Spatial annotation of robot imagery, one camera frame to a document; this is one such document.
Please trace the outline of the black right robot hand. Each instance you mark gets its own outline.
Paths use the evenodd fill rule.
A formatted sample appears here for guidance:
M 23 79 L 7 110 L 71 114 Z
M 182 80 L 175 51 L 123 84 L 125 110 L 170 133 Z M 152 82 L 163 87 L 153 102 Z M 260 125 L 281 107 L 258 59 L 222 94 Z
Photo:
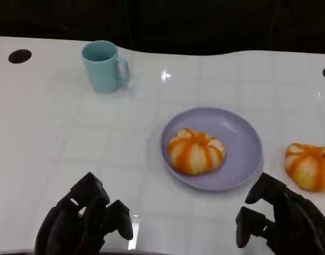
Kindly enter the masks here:
M 274 221 L 241 207 L 236 222 L 236 244 L 244 248 L 251 236 L 266 239 L 274 254 L 325 254 L 325 216 L 311 202 L 276 178 L 263 173 L 245 202 L 263 199 L 273 206 Z

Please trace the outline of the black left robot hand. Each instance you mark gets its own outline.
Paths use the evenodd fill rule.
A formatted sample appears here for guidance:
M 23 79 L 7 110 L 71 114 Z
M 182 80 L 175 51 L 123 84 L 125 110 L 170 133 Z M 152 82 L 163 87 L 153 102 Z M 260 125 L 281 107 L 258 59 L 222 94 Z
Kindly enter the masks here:
M 35 254 L 99 254 L 109 233 L 132 240 L 129 208 L 110 201 L 91 172 L 81 178 L 46 215 L 36 237 Z

